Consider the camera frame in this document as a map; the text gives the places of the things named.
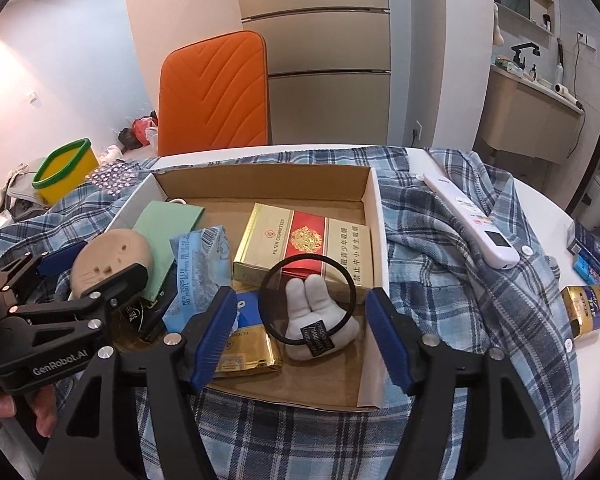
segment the human hand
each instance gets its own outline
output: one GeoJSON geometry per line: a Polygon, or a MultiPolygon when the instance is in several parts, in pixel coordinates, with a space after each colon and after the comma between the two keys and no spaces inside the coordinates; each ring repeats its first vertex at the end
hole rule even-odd
{"type": "MultiPolygon", "coordinates": [[[[53,385],[44,386],[33,400],[29,402],[31,410],[36,415],[36,430],[45,437],[51,437],[51,433],[58,421],[56,411],[56,394],[53,385]]],[[[10,418],[16,415],[16,403],[11,396],[0,392],[0,418],[10,418]]]]}

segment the red stripe on box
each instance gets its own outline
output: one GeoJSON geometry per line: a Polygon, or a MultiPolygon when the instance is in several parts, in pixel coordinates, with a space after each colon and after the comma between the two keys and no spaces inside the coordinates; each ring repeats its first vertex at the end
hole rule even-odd
{"type": "MultiPolygon", "coordinates": [[[[286,243],[285,258],[295,254],[324,254],[327,219],[324,216],[294,212],[289,229],[289,240],[286,243]]],[[[322,262],[317,260],[301,260],[284,267],[284,273],[296,278],[305,279],[310,274],[320,274],[322,262]]]]}

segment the white table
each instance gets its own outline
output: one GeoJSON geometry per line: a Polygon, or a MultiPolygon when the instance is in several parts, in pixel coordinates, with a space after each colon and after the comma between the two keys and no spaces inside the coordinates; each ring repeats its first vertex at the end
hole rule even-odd
{"type": "MultiPolygon", "coordinates": [[[[212,152],[185,153],[166,156],[154,168],[204,164],[263,153],[296,152],[302,150],[355,148],[344,144],[296,144],[291,146],[255,146],[212,152]]],[[[440,171],[424,150],[407,148],[411,173],[440,171]]],[[[583,285],[582,279],[571,268],[573,257],[566,249],[567,229],[571,218],[549,199],[523,182],[515,183],[518,198],[536,236],[546,254],[560,265],[560,290],[567,285],[583,285]]],[[[576,476],[585,468],[600,448],[600,332],[589,335],[575,344],[578,352],[580,390],[580,455],[576,462],[576,476]]]]}

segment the gold emblem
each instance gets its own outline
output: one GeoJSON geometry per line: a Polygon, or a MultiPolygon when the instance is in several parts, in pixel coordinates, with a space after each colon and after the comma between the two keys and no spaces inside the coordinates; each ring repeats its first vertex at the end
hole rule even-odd
{"type": "Polygon", "coordinates": [[[307,226],[291,233],[291,245],[303,253],[315,253],[322,247],[322,237],[307,226]]]}

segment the yellow bin with green rim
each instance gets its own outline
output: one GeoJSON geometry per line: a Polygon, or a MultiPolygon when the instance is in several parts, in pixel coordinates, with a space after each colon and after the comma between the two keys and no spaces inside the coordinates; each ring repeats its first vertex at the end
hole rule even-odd
{"type": "Polygon", "coordinates": [[[32,186],[42,200],[53,205],[80,186],[97,167],[98,160],[91,149],[91,141],[75,140],[46,158],[33,178],[32,186]]]}

